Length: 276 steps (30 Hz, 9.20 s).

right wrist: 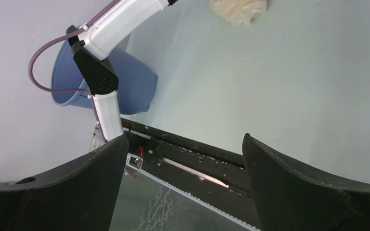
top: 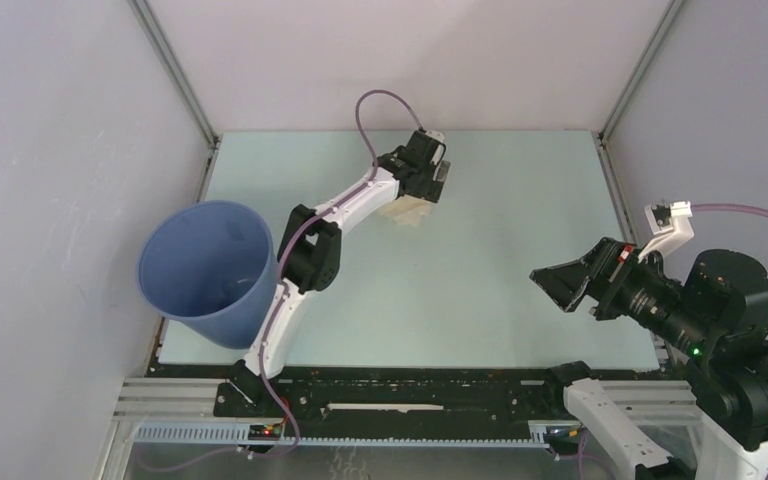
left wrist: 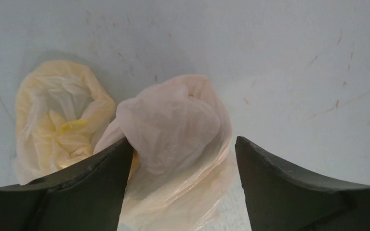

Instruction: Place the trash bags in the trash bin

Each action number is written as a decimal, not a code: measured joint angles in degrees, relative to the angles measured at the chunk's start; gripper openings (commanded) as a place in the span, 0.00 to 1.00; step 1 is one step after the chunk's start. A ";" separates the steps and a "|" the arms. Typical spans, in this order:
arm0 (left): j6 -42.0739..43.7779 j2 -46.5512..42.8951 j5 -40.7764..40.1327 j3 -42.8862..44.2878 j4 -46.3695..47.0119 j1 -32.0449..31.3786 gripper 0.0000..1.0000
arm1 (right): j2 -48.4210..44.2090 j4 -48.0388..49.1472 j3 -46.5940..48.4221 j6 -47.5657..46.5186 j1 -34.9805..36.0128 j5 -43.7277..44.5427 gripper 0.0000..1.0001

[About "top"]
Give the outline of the translucent yellowish trash bag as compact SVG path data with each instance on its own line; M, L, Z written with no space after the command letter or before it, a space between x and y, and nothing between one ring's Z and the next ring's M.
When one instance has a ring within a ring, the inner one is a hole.
M433 203L427 200L404 196L380 207L377 213L398 226L418 227L432 207Z

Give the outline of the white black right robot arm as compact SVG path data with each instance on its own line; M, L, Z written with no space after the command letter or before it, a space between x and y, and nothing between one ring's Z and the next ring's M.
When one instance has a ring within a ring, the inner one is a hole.
M530 277L561 310L591 298L596 320L631 318L686 356L703 427L696 467L655 444L583 362L550 370L543 408L577 419L624 479L768 479L767 270L746 254L709 249L681 282L665 274L665 256L653 244L603 238Z

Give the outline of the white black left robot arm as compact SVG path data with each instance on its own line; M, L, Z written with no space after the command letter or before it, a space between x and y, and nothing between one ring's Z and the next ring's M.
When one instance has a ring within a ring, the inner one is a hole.
M288 218L278 253L278 283L263 325L243 357L252 378L237 402L252 416L276 403L269 380L282 372L305 304L326 290L341 267L344 238L367 217L398 216L440 200L450 163L441 132L419 128L405 145L375 158L369 172L335 198L316 207L298 205Z

